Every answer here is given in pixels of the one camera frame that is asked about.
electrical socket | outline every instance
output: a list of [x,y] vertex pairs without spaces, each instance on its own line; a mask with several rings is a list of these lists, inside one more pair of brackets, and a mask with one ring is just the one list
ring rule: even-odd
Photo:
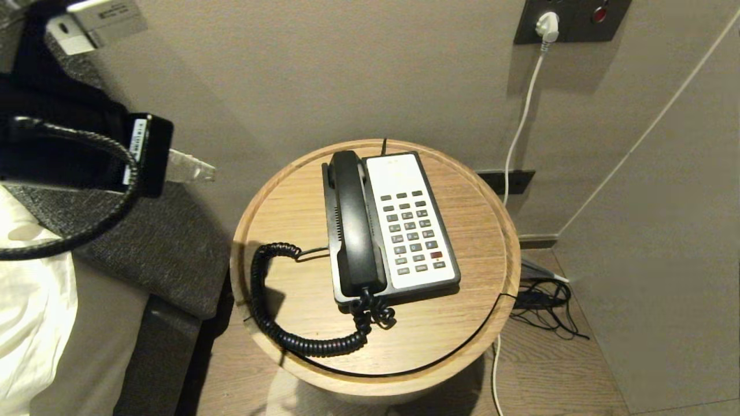
[[[515,44],[538,44],[542,39],[535,32],[537,19],[555,12],[560,21],[558,42],[610,41],[632,0],[527,0],[519,20]],[[605,10],[603,20],[595,19],[599,8]]]

beige wall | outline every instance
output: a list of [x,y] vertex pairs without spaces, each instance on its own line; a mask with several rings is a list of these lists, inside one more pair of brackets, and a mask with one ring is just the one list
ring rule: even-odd
[[740,412],[738,24],[555,246],[631,412]]
[[[538,46],[512,44],[521,1],[139,1],[145,33],[95,53],[114,96],[175,122],[219,168],[198,187],[231,232],[299,155],[387,136],[503,168]],[[616,38],[558,44],[535,93],[511,199],[520,234],[557,234],[655,118],[736,9],[635,0]]]

phone speaker grille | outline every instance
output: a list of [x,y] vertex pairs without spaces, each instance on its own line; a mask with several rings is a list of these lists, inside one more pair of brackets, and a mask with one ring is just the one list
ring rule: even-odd
[[343,240],[342,226],[339,223],[339,207],[334,207],[334,226],[337,227],[337,238],[339,241]]

white label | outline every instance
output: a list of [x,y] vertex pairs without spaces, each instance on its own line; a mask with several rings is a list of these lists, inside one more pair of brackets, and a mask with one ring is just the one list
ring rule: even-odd
[[[144,147],[144,141],[147,135],[147,120],[140,118],[134,121],[134,129],[131,132],[131,144],[129,145],[129,152],[134,155],[134,159],[139,161],[141,159],[141,149]],[[131,168],[126,166],[124,171],[124,185],[129,184],[129,177],[131,176]]]

phone handset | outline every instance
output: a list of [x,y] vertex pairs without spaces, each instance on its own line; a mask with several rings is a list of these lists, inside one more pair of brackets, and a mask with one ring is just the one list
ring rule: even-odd
[[387,286],[386,270],[383,253],[372,235],[360,159],[352,151],[336,152],[328,174],[337,201],[334,220],[340,240],[337,265],[342,293],[349,298],[359,297],[365,290],[382,292]]

